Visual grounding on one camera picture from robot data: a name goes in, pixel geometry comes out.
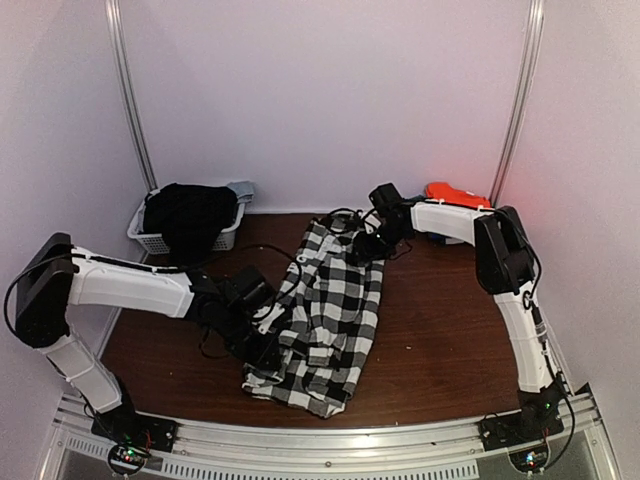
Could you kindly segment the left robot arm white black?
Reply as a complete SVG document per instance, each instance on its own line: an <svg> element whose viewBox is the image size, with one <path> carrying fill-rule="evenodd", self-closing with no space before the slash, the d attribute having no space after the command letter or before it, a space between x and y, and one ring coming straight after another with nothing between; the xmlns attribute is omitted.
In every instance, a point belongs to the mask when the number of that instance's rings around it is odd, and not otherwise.
<svg viewBox="0 0 640 480"><path fill-rule="evenodd" d="M277 336L259 327L275 309L274 289L253 266L212 278L200 268L158 267L105 257L53 234L7 288L3 316L9 332L39 351L123 444L144 433L128 410L125 388L90 351L66 318L69 306L98 305L194 322L222 338L246 365L277 370Z"/></svg>

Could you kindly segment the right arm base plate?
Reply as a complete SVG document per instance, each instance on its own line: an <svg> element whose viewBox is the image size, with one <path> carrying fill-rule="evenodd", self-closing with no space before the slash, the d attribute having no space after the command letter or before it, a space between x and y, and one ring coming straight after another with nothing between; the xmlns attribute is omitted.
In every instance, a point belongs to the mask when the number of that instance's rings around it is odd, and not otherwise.
<svg viewBox="0 0 640 480"><path fill-rule="evenodd" d="M542 424L526 426L522 412L498 415L489 413L477 422L480 440L485 451L510 448L531 442L542 442L545 437L560 434L564 424L557 415Z"/></svg>

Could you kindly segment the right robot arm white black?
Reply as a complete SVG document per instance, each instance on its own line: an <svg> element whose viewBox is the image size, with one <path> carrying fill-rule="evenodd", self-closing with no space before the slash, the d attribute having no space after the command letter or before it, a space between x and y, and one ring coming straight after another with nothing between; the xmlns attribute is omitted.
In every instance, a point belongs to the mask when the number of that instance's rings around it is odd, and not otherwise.
<svg viewBox="0 0 640 480"><path fill-rule="evenodd" d="M565 396L559 368L549 350L547 328L537 304L541 263L517 210L446 182L427 185L422 196L403 197L386 183L369 194L377 227L356 236L359 263L387 260L396 246L417 233L460 240L475 249L476 279L502 315L518 372L520 413L512 430L530 442L550 430Z"/></svg>

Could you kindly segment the black white checkered cloth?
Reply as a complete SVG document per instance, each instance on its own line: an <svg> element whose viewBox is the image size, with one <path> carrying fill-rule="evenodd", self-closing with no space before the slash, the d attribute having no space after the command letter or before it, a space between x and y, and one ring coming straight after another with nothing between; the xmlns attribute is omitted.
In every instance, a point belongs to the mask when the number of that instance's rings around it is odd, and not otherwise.
<svg viewBox="0 0 640 480"><path fill-rule="evenodd" d="M383 287L384 261L347 261L364 230L347 209L310 221L278 292L281 368L245 365L244 392L320 418L345 410L375 340Z"/></svg>

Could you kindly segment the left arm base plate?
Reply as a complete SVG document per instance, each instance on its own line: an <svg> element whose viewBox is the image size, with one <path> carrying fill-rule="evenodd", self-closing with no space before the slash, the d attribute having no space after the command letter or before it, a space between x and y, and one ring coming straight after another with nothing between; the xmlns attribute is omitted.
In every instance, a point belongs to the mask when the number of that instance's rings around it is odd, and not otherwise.
<svg viewBox="0 0 640 480"><path fill-rule="evenodd" d="M92 411L91 432L115 443L141 450L172 452L178 424L174 420L140 414L131 401L106 412Z"/></svg>

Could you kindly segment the orange t-shirt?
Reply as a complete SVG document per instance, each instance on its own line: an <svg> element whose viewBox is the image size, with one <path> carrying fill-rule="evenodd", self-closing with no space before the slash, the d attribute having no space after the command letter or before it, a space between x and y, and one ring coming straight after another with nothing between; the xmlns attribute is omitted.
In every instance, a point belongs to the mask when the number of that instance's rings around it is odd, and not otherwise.
<svg viewBox="0 0 640 480"><path fill-rule="evenodd" d="M452 187L447 182L432 182L426 186L425 194L428 199L472 209L490 208L490 201L483 196L469 191Z"/></svg>

